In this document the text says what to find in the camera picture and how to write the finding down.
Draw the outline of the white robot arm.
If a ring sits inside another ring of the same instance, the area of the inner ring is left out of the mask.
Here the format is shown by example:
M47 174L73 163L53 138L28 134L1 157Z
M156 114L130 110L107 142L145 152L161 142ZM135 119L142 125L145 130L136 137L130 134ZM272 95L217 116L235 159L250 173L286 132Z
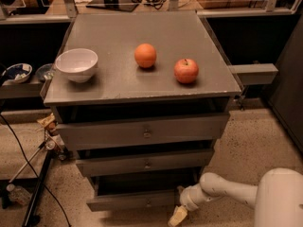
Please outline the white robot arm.
M303 227L303 175L274 168L263 175L258 185L230 182L215 173L203 174L199 182L184 188L169 227L176 227L189 211L204 202L229 197L254 209L254 227Z

